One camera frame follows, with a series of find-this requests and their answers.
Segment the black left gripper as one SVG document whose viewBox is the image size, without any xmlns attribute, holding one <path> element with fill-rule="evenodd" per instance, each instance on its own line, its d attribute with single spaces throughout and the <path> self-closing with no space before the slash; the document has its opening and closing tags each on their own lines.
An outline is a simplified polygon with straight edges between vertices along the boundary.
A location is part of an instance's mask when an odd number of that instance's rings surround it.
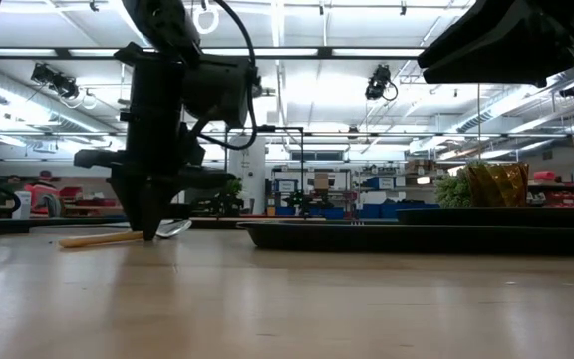
<svg viewBox="0 0 574 359">
<path fill-rule="evenodd" d="M 144 240 L 172 239 L 190 229 L 191 206 L 178 200 L 183 189 L 214 188 L 226 185 L 235 176 L 202 165 L 205 149 L 199 135 L 207 120 L 188 113 L 181 98 L 184 68 L 188 61 L 161 53 L 146 52 L 130 43 L 115 58 L 133 67 L 129 109 L 121 113 L 128 124 L 126 146 L 122 150 L 80 150 L 74 165 L 111 170 L 110 185 L 132 231 Z M 145 186 L 156 187 L 152 230 L 144 224 L 141 202 Z"/>
</svg>

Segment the amber ribbed glass cup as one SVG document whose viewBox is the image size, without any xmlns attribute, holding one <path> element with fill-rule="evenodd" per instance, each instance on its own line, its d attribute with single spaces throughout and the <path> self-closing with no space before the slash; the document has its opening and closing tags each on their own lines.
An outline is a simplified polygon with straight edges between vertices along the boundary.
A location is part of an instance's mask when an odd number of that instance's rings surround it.
<svg viewBox="0 0 574 359">
<path fill-rule="evenodd" d="M 473 207 L 526 207 L 529 165 L 473 163 L 465 167 Z"/>
</svg>

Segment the black plate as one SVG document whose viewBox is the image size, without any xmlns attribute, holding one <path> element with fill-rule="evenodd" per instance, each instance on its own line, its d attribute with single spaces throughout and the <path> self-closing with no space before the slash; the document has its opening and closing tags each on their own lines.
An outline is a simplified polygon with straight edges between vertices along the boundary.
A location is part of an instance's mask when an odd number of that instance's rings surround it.
<svg viewBox="0 0 574 359">
<path fill-rule="evenodd" d="M 430 208 L 398 211 L 403 225 L 574 228 L 574 208 Z"/>
</svg>

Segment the black serving tray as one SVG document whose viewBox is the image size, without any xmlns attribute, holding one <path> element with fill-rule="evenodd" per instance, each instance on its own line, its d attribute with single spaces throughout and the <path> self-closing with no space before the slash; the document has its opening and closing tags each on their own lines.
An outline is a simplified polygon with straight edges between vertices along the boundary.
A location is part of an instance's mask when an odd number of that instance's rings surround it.
<svg viewBox="0 0 574 359">
<path fill-rule="evenodd" d="M 259 248 L 329 252 L 394 252 L 574 256 L 574 228 L 242 222 Z"/>
</svg>

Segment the dark background plant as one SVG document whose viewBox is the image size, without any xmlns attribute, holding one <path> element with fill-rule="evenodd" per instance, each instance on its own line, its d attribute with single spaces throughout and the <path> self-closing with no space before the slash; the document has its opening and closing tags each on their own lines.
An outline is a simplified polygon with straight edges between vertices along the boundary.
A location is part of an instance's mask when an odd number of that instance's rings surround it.
<svg viewBox="0 0 574 359">
<path fill-rule="evenodd" d="M 239 197 L 242 192 L 241 178 L 230 180 L 220 192 L 218 198 L 222 216 L 237 217 L 244 207 L 244 201 Z"/>
</svg>

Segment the person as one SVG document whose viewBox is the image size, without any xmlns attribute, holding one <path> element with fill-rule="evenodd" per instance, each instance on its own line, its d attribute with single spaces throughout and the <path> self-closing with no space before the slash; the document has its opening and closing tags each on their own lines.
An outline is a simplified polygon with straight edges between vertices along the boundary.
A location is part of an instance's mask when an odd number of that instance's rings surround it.
<svg viewBox="0 0 574 359">
<path fill-rule="evenodd" d="M 34 181 L 24 185 L 24 191 L 31 196 L 31 213 L 59 217 L 62 213 L 62 204 L 59 191 L 51 184 L 52 173 L 41 170 Z"/>
</svg>

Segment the white canister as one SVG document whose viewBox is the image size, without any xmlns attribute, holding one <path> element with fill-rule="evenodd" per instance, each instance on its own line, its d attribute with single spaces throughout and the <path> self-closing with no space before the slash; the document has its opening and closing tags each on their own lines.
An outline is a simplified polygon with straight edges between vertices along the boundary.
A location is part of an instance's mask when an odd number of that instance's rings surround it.
<svg viewBox="0 0 574 359">
<path fill-rule="evenodd" d="M 12 213 L 11 218 L 16 220 L 29 219 L 32 209 L 32 194 L 28 191 L 15 191 L 15 194 L 20 201 L 20 205 Z"/>
</svg>

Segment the row of blue bins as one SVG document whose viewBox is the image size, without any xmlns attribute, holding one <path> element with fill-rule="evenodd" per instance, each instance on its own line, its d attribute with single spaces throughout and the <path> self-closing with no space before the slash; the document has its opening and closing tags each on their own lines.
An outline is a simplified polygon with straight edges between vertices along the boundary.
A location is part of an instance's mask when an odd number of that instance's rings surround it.
<svg viewBox="0 0 574 359">
<path fill-rule="evenodd" d="M 434 209 L 437 204 L 423 202 L 385 202 L 383 204 L 364 204 L 358 211 L 359 219 L 397 219 L 400 210 Z"/>
</svg>

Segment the wall rack of parts bins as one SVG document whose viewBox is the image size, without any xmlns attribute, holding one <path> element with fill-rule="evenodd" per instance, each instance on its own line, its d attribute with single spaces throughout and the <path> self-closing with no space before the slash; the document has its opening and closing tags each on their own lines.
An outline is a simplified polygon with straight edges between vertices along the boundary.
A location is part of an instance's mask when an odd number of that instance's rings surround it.
<svg viewBox="0 0 574 359">
<path fill-rule="evenodd" d="M 529 206 L 574 208 L 574 185 L 530 185 Z"/>
</svg>

